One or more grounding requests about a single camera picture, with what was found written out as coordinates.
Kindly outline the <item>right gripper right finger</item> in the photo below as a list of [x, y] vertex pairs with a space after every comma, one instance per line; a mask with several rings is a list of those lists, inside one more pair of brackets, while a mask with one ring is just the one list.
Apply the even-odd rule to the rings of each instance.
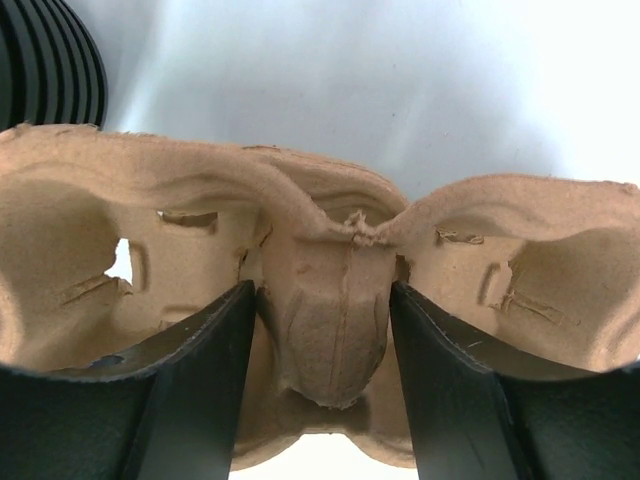
[[639, 366], [518, 350], [395, 283], [391, 323], [423, 479], [635, 479]]

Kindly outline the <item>black ribbed coffee cup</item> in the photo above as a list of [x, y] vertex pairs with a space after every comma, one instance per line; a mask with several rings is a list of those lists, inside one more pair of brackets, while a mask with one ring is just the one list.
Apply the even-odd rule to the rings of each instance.
[[104, 124], [106, 71], [89, 31], [62, 0], [1, 2], [1, 128]]

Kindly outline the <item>brown pulp cup carrier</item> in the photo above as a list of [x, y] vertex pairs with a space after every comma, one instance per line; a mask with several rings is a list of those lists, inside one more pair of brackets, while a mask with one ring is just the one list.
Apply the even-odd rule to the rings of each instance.
[[2, 133], [1, 370], [87, 367], [244, 281], [256, 316], [230, 471], [311, 433], [418, 471], [393, 285], [552, 362], [639, 366], [639, 190], [485, 175], [409, 202], [290, 149]]

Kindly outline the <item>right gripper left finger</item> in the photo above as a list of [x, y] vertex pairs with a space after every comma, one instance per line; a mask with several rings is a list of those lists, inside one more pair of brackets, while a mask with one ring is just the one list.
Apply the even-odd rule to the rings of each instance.
[[5, 479], [224, 479], [256, 316], [244, 281], [84, 368], [1, 370]]

